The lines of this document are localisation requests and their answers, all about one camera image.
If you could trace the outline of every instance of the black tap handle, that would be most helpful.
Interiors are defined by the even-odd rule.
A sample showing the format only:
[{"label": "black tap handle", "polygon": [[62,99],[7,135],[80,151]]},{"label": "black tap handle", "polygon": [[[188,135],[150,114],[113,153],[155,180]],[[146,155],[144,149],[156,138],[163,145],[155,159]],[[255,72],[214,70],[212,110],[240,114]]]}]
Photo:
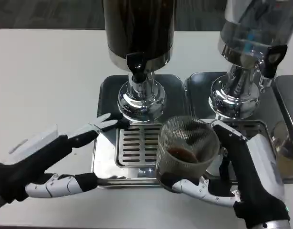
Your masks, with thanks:
[{"label": "black tap handle", "polygon": [[268,51],[264,57],[264,77],[268,79],[274,78],[278,65],[282,62],[286,55],[287,48],[287,45],[277,45],[268,48]]},{"label": "black tap handle", "polygon": [[142,83],[146,79],[146,60],[143,52],[133,52],[126,55],[127,66],[132,72],[133,81]]}]

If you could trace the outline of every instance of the robotic hand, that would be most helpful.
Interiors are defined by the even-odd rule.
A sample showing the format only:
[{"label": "robotic hand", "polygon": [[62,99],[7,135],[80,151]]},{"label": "robotic hand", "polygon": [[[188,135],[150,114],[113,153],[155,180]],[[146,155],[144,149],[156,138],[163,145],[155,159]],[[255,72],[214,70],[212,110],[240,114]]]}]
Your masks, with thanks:
[{"label": "robotic hand", "polygon": [[108,113],[68,135],[59,135],[54,128],[23,142],[12,151],[13,164],[0,163],[0,207],[27,197],[55,198],[96,188],[101,180],[94,173],[59,176],[45,171],[70,154],[72,148],[92,142],[100,132],[128,126],[129,121],[121,113]]},{"label": "robotic hand", "polygon": [[[250,140],[218,120],[205,120],[216,132],[228,154],[220,167],[222,180],[202,177],[199,184],[183,179],[171,187],[175,192],[222,206],[233,207],[248,229],[290,229],[284,203],[284,186],[272,148],[257,134]],[[238,191],[231,192],[225,168],[231,162],[238,180]],[[222,195],[217,196],[217,187]]]}]

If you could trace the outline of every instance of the clear plastic container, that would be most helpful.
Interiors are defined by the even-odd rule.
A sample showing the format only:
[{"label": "clear plastic container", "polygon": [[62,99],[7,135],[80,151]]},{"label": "clear plastic container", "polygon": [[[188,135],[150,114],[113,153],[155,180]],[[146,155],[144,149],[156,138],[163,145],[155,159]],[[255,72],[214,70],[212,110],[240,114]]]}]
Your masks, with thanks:
[{"label": "clear plastic container", "polygon": [[239,53],[261,59],[293,33],[293,0],[228,0],[221,38]]}]

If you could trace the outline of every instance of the dispenser tap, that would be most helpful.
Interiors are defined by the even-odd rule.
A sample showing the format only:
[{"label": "dispenser tap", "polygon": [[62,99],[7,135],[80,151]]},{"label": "dispenser tap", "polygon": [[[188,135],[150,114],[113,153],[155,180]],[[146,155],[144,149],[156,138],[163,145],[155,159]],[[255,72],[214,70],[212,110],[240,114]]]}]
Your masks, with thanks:
[{"label": "dispenser tap", "polygon": [[256,62],[256,72],[260,74],[260,92],[265,92],[271,86],[278,65],[282,62],[287,52],[287,45],[277,45],[268,48],[263,59]]}]

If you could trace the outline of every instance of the stainless steel drip tray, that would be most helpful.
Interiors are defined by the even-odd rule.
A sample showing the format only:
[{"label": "stainless steel drip tray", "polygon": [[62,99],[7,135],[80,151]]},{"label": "stainless steel drip tray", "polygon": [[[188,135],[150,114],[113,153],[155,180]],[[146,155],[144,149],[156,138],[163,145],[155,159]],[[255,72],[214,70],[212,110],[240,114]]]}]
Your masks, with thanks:
[{"label": "stainless steel drip tray", "polygon": [[[224,121],[248,139],[262,134],[269,139],[266,125],[260,121]],[[133,124],[129,129],[118,129],[100,134],[95,143],[92,171],[105,179],[105,187],[155,187],[155,161],[160,124]],[[206,172],[209,179],[219,179],[221,157]]]},{"label": "stainless steel drip tray", "polygon": [[[188,115],[183,82],[174,75],[156,75],[166,93],[163,114],[147,123],[133,123],[127,130],[100,134],[94,145],[92,172],[105,179],[105,187],[158,186],[155,161],[161,124],[173,116]],[[120,112],[118,93],[127,75],[107,77],[101,85],[98,116]]]},{"label": "stainless steel drip tray", "polygon": [[[209,105],[209,96],[212,83],[226,72],[194,73],[185,82],[187,98],[190,111],[193,116],[204,118],[215,118],[216,113]],[[269,133],[272,133],[275,125],[283,120],[279,105],[275,99],[272,88],[265,93],[260,93],[260,105],[253,115],[245,120],[260,120],[266,124]]]}]

